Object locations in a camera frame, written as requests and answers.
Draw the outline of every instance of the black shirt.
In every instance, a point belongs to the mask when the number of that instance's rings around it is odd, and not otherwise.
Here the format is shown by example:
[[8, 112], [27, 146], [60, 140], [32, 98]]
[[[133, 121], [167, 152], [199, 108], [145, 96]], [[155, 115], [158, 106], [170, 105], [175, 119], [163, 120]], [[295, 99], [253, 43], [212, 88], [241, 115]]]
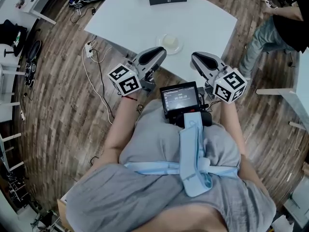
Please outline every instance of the black shirt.
[[281, 38], [296, 51], [304, 52], [309, 46], [309, 0], [297, 0], [304, 21], [274, 15], [275, 27]]

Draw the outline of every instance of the white plate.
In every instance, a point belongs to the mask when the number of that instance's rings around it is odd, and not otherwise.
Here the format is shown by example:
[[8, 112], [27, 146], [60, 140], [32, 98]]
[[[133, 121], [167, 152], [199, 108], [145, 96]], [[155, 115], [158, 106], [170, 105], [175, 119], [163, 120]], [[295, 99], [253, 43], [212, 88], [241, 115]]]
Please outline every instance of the white plate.
[[161, 36], [158, 36], [155, 40], [155, 45], [164, 47], [164, 49], [167, 52], [167, 55], [173, 55], [173, 54], [179, 53], [183, 49], [182, 40], [179, 39], [178, 37], [176, 37], [178, 39], [178, 45], [174, 49], [171, 49], [171, 48], [167, 47], [166, 45], [164, 45], [164, 43], [163, 43], [163, 40], [167, 35], [170, 35], [170, 34], [163, 34]]

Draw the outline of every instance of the wooden floor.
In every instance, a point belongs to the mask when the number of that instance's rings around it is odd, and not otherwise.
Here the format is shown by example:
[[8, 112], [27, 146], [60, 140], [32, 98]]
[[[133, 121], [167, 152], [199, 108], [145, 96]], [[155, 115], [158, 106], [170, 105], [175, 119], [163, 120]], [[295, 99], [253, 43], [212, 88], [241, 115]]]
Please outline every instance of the wooden floor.
[[[263, 21], [260, 0], [209, 0], [238, 19], [225, 62], [238, 67], [244, 47]], [[20, 153], [29, 181], [30, 193], [45, 208], [55, 208], [57, 198], [65, 194], [73, 183], [90, 167], [90, 159], [102, 153], [106, 133], [110, 127], [106, 109], [92, 90], [82, 64], [82, 49], [93, 35], [84, 31], [91, 18], [90, 10], [76, 24], [69, 20], [72, 9], [68, 0], [52, 0], [44, 12], [57, 21], [55, 26], [40, 21], [37, 39], [42, 40], [33, 101], [24, 98], [26, 121], [19, 110], [15, 112], [16, 132]], [[110, 47], [97, 38], [100, 59]], [[102, 62], [103, 74], [125, 59], [114, 49]], [[279, 96], [258, 96], [256, 88], [291, 87], [294, 69], [282, 52], [265, 54], [257, 64], [255, 78], [245, 97], [237, 102], [250, 160], [262, 178], [270, 195], [281, 207], [287, 194], [302, 176], [301, 167], [309, 149], [306, 132], [290, 127], [288, 122], [298, 118]], [[85, 59], [87, 71], [99, 93], [102, 85], [96, 63]], [[114, 87], [104, 75], [106, 99], [115, 112], [120, 101]], [[179, 83], [177, 77], [160, 69], [155, 75], [158, 87]], [[30, 93], [20, 80], [20, 92]], [[149, 99], [159, 97], [158, 90]], [[219, 106], [213, 116], [218, 121]]]

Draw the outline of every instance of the red string bracelet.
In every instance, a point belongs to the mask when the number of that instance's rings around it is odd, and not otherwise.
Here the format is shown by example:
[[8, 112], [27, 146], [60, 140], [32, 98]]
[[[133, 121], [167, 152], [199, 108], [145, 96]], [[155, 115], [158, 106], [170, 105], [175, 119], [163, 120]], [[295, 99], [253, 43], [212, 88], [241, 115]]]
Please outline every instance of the red string bracelet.
[[129, 97], [129, 96], [122, 96], [122, 98], [128, 98], [128, 99], [131, 99], [131, 100], [137, 101], [137, 99], [132, 98], [132, 97]]

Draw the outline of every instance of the wall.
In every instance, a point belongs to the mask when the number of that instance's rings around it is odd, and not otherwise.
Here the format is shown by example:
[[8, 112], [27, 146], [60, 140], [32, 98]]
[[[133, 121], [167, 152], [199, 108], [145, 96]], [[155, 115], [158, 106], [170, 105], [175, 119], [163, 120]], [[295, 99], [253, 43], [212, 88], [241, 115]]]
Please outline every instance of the wall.
[[30, 223], [34, 221], [36, 215], [29, 205], [17, 215], [0, 191], [0, 223], [7, 231], [32, 232]]

